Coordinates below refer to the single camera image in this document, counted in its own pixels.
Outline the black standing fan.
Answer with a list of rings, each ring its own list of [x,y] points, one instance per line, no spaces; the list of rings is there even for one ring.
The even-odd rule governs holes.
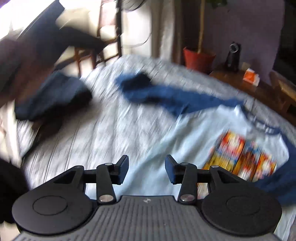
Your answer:
[[[116,1],[117,32],[123,49],[131,50],[146,44],[152,36],[150,1]]]

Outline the black flat screen television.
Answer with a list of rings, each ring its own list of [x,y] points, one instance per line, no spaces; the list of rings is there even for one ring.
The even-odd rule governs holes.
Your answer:
[[[285,1],[284,24],[273,70],[295,84],[295,0]]]

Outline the red plant pot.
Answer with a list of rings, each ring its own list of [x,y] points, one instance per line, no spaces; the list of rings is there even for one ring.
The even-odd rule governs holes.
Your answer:
[[[185,47],[183,49],[185,66],[188,69],[209,74],[216,54],[210,50]]]

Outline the plant trunk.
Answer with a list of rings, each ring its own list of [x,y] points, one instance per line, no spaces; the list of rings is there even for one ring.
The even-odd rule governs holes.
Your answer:
[[[205,16],[205,0],[201,0],[200,4],[200,32],[199,32],[199,42],[198,42],[198,53],[202,51],[202,43],[204,36],[204,16]]]

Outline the beige curtain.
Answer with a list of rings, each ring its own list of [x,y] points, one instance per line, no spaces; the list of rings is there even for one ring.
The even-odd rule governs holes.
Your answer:
[[[181,64],[184,20],[181,1],[151,1],[152,56]]]

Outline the orange white tissue box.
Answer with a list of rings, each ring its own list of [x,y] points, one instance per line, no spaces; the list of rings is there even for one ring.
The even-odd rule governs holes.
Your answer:
[[[260,82],[260,77],[254,70],[252,70],[251,68],[248,68],[244,73],[243,81],[257,87]]]

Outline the silver quilted table cover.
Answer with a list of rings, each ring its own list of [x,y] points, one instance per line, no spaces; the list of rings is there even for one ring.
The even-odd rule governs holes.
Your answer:
[[[187,137],[189,129],[179,126],[182,120],[157,105],[129,102],[115,84],[119,75],[140,71],[156,84],[221,99],[238,99],[248,114],[243,115],[239,108],[203,110],[197,119],[202,125],[202,138],[194,137],[197,147],[167,145],[165,140],[177,133]],[[149,190],[156,190],[158,196],[150,203],[138,197],[124,197],[119,205],[104,207],[81,230],[62,235],[59,240],[233,240],[201,217],[193,217],[191,207],[177,207],[170,194],[177,194],[179,188],[171,185],[164,159],[155,157],[155,153],[168,151],[177,159],[201,165],[218,135],[233,128],[264,146],[274,145],[273,153],[277,154],[277,139],[264,137],[255,130],[259,121],[263,128],[278,127],[290,141],[295,141],[295,128],[250,95],[211,76],[158,59],[123,56],[111,65],[95,69],[85,84],[93,95],[90,105],[66,118],[59,132],[29,156],[25,165],[29,185],[38,187],[75,165],[92,169],[126,154],[129,170],[124,183],[116,186],[116,193],[124,194],[132,180],[139,180],[139,170],[148,168],[152,171]]]

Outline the blue raglan graphic shirt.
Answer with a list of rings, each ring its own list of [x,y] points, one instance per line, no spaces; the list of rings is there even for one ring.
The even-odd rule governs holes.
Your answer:
[[[116,84],[133,103],[154,103],[176,117],[176,124],[154,144],[148,154],[131,166],[123,184],[123,195],[177,195],[170,184],[164,159],[202,168],[213,159],[216,165],[233,170],[247,151],[275,162],[275,171],[240,168],[238,176],[273,194],[283,206],[295,204],[295,146],[280,131],[258,121],[242,101],[223,100],[198,92],[156,85],[144,73],[122,74]]]

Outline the black cylindrical speaker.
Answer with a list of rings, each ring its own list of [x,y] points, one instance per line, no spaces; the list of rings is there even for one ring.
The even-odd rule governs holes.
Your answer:
[[[229,52],[224,63],[224,68],[230,72],[239,71],[239,60],[241,53],[241,44],[232,42],[229,46]]]

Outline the wooden chair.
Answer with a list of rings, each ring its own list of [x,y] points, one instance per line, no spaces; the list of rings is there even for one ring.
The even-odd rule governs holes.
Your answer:
[[[74,59],[81,77],[81,61],[90,58],[92,68],[100,63],[105,64],[112,58],[122,56],[122,1],[101,1],[99,7],[98,26],[95,36],[87,42],[88,46],[75,47]],[[117,53],[109,57],[104,56],[103,50],[109,46],[117,46]]]

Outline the dark navy folded garment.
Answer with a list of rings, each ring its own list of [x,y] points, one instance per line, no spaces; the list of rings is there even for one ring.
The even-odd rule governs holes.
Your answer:
[[[84,107],[91,99],[92,93],[82,80],[55,71],[32,97],[15,105],[16,119],[39,121],[62,115]]]

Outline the wooden TV cabinet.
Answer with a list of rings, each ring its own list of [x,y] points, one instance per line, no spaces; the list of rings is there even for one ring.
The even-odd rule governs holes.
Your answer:
[[[280,93],[267,83],[260,81],[257,87],[253,86],[243,80],[244,71],[227,71],[224,69],[223,64],[217,66],[210,73],[210,76],[227,83],[232,87],[245,92],[246,94],[249,94],[295,126],[295,113],[288,113],[289,107],[285,107],[287,101],[281,103]]]

